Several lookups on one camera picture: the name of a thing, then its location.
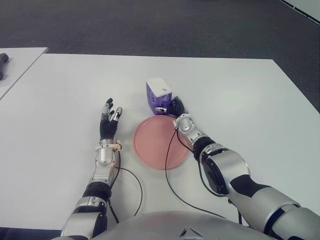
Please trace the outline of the robot right hand black silver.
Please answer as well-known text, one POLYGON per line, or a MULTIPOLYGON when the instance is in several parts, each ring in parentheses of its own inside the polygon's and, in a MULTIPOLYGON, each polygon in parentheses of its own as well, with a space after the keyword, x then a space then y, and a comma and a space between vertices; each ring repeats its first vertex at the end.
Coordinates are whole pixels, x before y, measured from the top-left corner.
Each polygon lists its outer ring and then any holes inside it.
POLYGON ((176 96, 174 97, 168 107, 155 107, 154 108, 156 114, 162 114, 166 116, 170 116, 173 118, 178 118, 182 114, 188 114, 189 112, 185 108, 182 100, 176 96))

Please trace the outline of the robot left hand black silver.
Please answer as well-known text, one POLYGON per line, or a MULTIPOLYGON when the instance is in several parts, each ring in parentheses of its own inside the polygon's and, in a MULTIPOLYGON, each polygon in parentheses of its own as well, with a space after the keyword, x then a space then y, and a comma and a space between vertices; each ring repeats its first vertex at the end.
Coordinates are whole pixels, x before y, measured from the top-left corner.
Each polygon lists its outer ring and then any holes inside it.
POLYGON ((118 122, 122 116, 123 108, 118 107, 116 110, 111 110, 113 105, 113 99, 109 98, 102 108, 99 125, 99 134, 101 141, 113 140, 116 135, 118 122))

